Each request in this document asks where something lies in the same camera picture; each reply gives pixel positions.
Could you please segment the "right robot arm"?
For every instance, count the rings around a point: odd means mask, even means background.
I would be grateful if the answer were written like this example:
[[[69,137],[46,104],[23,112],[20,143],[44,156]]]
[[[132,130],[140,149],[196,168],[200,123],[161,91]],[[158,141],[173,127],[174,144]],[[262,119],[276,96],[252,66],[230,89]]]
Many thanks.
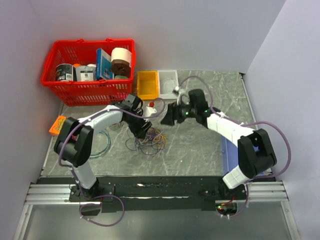
[[[266,130],[254,130],[237,124],[216,108],[210,108],[201,89],[185,92],[179,87],[173,89],[177,99],[168,104],[162,125],[174,126],[187,118],[229,140],[237,148],[238,163],[219,181],[217,190],[223,199],[235,195],[239,186],[253,179],[277,163],[277,158]]]

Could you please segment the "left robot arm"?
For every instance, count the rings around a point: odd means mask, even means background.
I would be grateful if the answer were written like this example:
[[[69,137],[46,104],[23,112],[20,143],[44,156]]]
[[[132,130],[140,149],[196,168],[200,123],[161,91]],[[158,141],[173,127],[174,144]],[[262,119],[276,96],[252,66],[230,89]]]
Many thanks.
[[[138,113],[141,102],[139,97],[129,94],[126,99],[114,101],[92,115],[79,119],[68,117],[64,121],[54,152],[58,154],[59,165],[70,169],[81,195],[87,201],[95,200],[100,193],[99,180],[89,163],[94,134],[125,122],[136,138],[145,138],[152,123]]]

